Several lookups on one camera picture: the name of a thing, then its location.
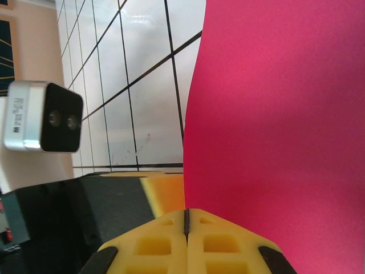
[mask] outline black rubber pad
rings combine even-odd
[[[94,253],[80,274],[107,274],[110,265],[118,253],[116,247],[107,247]]]
[[[186,209],[184,211],[184,234],[186,237],[186,244],[188,243],[189,232],[190,232],[190,210]]]
[[[297,274],[281,252],[270,247],[258,248],[272,274]]]

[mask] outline yellow foam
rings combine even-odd
[[[184,212],[172,212],[103,244],[118,248],[107,274],[186,274],[183,226]]]
[[[188,243],[184,211],[166,214],[100,247],[118,253],[107,274],[271,274],[258,247],[271,241],[200,209],[190,210]]]
[[[182,174],[140,179],[155,218],[185,209]]]

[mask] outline tile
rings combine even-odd
[[[100,82],[97,50],[92,53],[90,59],[84,65],[84,77],[87,108],[89,112],[93,112],[93,110],[103,104],[102,84]]]
[[[86,119],[81,127],[81,142],[80,142],[81,162],[84,167],[94,165],[91,151],[89,120]]]
[[[71,71],[70,49],[68,48],[68,45],[62,56],[62,70],[63,70],[64,86],[69,88],[72,82],[72,71]]]
[[[129,82],[171,53],[164,1],[127,1],[121,10]]]
[[[76,11],[77,11],[77,14],[80,14],[81,9],[83,9],[84,1],[85,0],[76,0]]]
[[[206,0],[167,0],[174,49],[203,28]]]
[[[118,12],[118,0],[94,0],[96,36],[98,40]]]
[[[110,168],[95,168],[95,172],[110,172]]]
[[[73,91],[76,92],[77,94],[80,94],[83,99],[84,107],[83,107],[82,117],[85,118],[88,115],[88,111],[87,111],[88,107],[87,107],[87,100],[86,100],[86,94],[85,94],[84,75],[83,75],[82,71],[79,73],[79,75],[74,80],[73,87],[74,87]]]
[[[61,9],[63,8],[63,0],[55,0],[55,4],[56,4],[57,20],[59,20]]]
[[[72,153],[72,166],[73,167],[81,167],[82,163],[81,163],[81,154],[80,154],[80,150],[77,150],[77,152]]]
[[[190,85],[192,83],[196,59],[198,57],[199,45],[200,38],[175,56],[177,83],[179,86],[181,114],[184,127],[186,106],[188,104]]]
[[[92,0],[85,0],[79,15],[79,32],[83,63],[96,46],[96,34],[94,13],[92,12]]]
[[[112,166],[136,164],[132,119],[128,93],[105,106]]]
[[[77,18],[75,0],[64,0],[64,8],[66,11],[68,36],[70,37]]]
[[[72,73],[75,77],[82,67],[80,37],[77,26],[72,32],[68,44],[70,45]]]
[[[115,20],[98,45],[104,101],[127,86],[120,20]]]
[[[95,166],[109,166],[109,149],[104,108],[89,117],[92,154]]]
[[[130,91],[139,164],[182,163],[172,61],[147,75]]]
[[[83,176],[82,168],[74,168],[74,178]]]
[[[122,7],[126,0],[119,0],[119,6]]]
[[[87,174],[92,174],[92,173],[94,173],[94,169],[93,168],[83,168],[82,173],[84,173],[84,176]]]
[[[67,35],[67,25],[66,25],[66,13],[64,12],[64,7],[61,9],[60,17],[58,19],[58,32],[59,32],[59,41],[61,47],[61,53],[64,52],[64,48],[66,47],[68,41]]]
[[[182,167],[140,167],[140,171],[163,171],[165,173],[182,173]]]

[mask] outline square hole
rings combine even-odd
[[[168,219],[163,222],[163,225],[173,225],[173,219]]]
[[[167,237],[144,237],[137,243],[136,255],[169,255],[171,240]]]
[[[136,265],[127,268],[126,274],[167,274],[167,267]]]
[[[201,224],[213,224],[213,222],[211,220],[207,219],[206,217],[200,218],[199,222]]]
[[[204,252],[237,253],[237,241],[230,235],[209,235],[204,237]]]
[[[206,274],[249,274],[245,263],[223,263],[209,261],[206,263]]]

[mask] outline pink paper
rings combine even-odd
[[[365,1],[207,0],[184,173],[298,273],[363,273]]]

